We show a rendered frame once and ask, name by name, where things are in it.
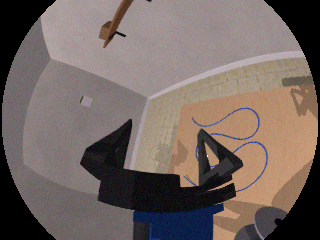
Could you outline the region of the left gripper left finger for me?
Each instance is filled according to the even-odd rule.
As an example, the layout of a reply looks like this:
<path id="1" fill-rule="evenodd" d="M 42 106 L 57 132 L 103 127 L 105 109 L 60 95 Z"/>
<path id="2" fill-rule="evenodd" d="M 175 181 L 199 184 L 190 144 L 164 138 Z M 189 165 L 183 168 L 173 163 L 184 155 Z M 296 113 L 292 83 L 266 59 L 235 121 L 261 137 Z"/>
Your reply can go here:
<path id="1" fill-rule="evenodd" d="M 131 130 L 132 119 L 129 119 L 116 131 L 86 148 L 83 156 L 103 162 L 107 165 L 124 168 Z"/>

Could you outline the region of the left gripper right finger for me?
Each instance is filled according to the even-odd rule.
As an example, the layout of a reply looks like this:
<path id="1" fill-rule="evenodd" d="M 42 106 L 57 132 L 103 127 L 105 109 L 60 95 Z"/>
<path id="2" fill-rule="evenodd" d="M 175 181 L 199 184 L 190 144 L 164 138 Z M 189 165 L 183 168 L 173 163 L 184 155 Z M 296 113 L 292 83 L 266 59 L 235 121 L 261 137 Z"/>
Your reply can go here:
<path id="1" fill-rule="evenodd" d="M 219 159 L 219 164 L 211 169 L 206 154 L 205 143 Z M 219 177 L 232 175 L 242 168 L 243 162 L 235 154 L 217 142 L 205 130 L 200 129 L 197 134 L 199 186 L 206 185 Z"/>

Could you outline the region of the grey disc with black centre hole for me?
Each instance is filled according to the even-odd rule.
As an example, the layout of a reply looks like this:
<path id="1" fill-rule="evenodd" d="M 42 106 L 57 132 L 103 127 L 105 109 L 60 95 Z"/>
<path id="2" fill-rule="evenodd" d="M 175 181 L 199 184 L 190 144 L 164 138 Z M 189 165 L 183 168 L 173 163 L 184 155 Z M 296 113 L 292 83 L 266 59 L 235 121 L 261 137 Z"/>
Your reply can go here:
<path id="1" fill-rule="evenodd" d="M 264 240 L 287 214 L 288 212 L 276 207 L 261 207 L 254 215 L 254 224 L 242 227 L 233 240 Z"/>

